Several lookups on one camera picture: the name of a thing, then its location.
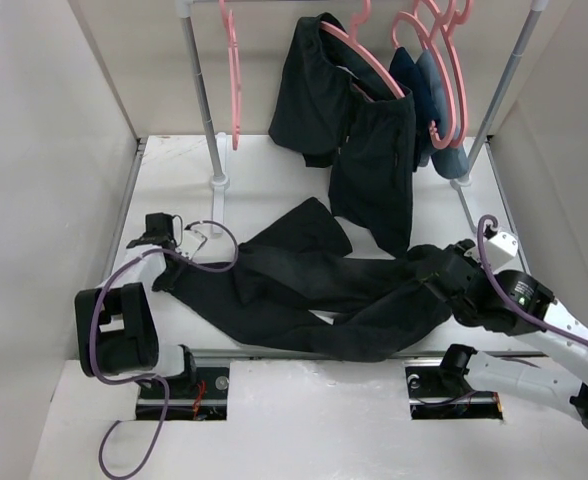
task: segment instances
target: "white wall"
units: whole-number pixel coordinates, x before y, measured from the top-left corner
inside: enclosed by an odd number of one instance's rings
[[[574,0],[492,142],[535,275],[588,324],[588,0]]]
[[[135,141],[65,0],[0,0],[0,479],[27,478]]]
[[[87,22],[137,134],[202,133],[174,1],[71,1]],[[470,20],[456,32],[454,38],[467,84],[470,133],[476,131],[487,109],[530,3],[531,0],[476,0]],[[571,0],[550,2],[498,114],[497,126],[570,3]],[[411,4],[410,0],[374,0],[372,17],[359,31],[361,42],[385,65],[393,54],[389,39],[392,19],[399,9],[409,10]],[[361,2],[240,1],[228,5],[236,19],[241,57],[241,127],[245,133],[266,133],[297,19],[329,11],[348,26]],[[229,132],[227,42],[217,2],[197,4],[194,24],[214,125],[217,130]],[[407,24],[399,27],[399,38],[418,53],[416,35]]]

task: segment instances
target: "red wire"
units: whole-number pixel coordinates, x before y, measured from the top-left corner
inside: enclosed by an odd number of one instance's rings
[[[205,380],[201,380],[201,383],[199,383],[196,386],[198,387],[198,397],[196,397],[196,400],[194,400],[194,403],[192,404],[192,410],[194,410],[194,420],[196,420],[198,410],[201,408],[201,401],[203,400],[203,396],[205,395],[205,389],[207,388]]]

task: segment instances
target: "metal pole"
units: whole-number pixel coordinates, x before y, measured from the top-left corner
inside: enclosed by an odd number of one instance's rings
[[[456,180],[457,183],[461,185],[469,184],[470,182],[470,172],[476,163],[476,159],[478,158],[478,154],[485,143],[485,139],[487,138],[487,134],[492,127],[492,123],[494,122],[494,118],[496,117],[496,112],[498,112],[501,103],[503,102],[503,98],[505,97],[505,93],[512,82],[512,78],[514,77],[514,73],[516,73],[516,69],[518,68],[518,64],[521,62],[521,58],[523,57],[523,52],[525,51],[525,47],[527,47],[527,43],[532,36],[532,32],[534,32],[534,28],[536,27],[536,23],[540,18],[543,10],[545,10],[545,6],[547,5],[547,1],[534,1],[532,2],[532,8],[530,10],[529,15],[527,16],[527,20],[525,20],[525,24],[521,29],[521,33],[516,41],[516,45],[514,45],[514,49],[512,50],[512,54],[510,55],[509,60],[507,61],[507,65],[505,65],[505,70],[503,70],[503,75],[501,76],[501,80],[496,87],[496,91],[494,92],[494,96],[492,97],[492,101],[490,103],[487,112],[485,113],[485,117],[483,118],[483,122],[481,123],[481,127],[474,139],[474,144],[470,150],[468,158],[470,160],[470,168],[467,175],[459,178]]]
[[[205,81],[203,80],[203,73],[201,72],[201,62],[198,58],[198,49],[196,48],[196,38],[194,37],[192,18],[190,16],[181,18],[181,24],[183,26],[183,34],[185,36],[187,50],[190,54],[190,59],[192,60],[192,74],[194,75],[194,85],[196,85],[196,96],[198,98],[198,105],[201,109],[203,130],[205,131],[207,148],[210,151],[212,169],[214,170],[213,181],[224,182],[227,180],[227,177],[221,168],[221,158],[219,157],[218,147],[216,145],[216,134],[214,133],[214,124],[212,123],[210,106],[207,102],[207,92],[205,91]]]

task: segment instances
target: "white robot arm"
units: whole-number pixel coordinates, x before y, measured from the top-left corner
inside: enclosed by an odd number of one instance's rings
[[[419,278],[452,307],[459,323],[513,336],[545,353],[566,371],[537,368],[452,345],[441,362],[442,374],[464,381],[472,390],[505,393],[554,408],[588,429],[588,327],[527,274],[510,270],[490,273],[498,284],[493,286],[482,265],[488,265],[489,260],[494,270],[503,266],[516,255],[518,240],[500,229],[488,229],[485,236],[482,252],[471,241],[459,242],[448,247],[442,257],[426,262]],[[505,296],[512,305],[507,305]],[[526,315],[521,316],[519,309]],[[527,316],[535,317],[538,323],[529,323],[523,318]]]

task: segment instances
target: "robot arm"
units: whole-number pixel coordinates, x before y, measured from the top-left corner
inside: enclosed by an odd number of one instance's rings
[[[106,375],[121,373],[155,373],[165,378],[193,376],[193,357],[183,345],[159,344],[154,320],[147,298],[156,282],[171,275],[168,266],[176,262],[162,252],[144,255],[159,247],[177,250],[173,217],[153,213],[145,217],[145,233],[127,245],[121,265],[136,258],[138,263],[128,268],[110,287],[99,317],[96,352],[100,371]],[[206,238],[190,236],[182,255],[193,256]],[[81,368],[94,376],[89,359],[90,325],[98,295],[105,282],[76,295],[74,307]]]
[[[488,228],[484,236],[484,252],[493,268],[515,257],[518,241],[514,235]],[[470,240],[451,245],[442,255],[426,260],[418,274],[420,281],[452,308],[462,325],[513,336],[547,354],[567,371],[540,369],[452,345],[443,357],[442,374],[473,390],[502,392],[554,408],[588,429],[588,346],[561,335],[571,332],[588,344],[588,328],[533,277],[512,270],[493,275],[518,308],[542,323],[526,321],[506,304],[491,285],[479,249]]]

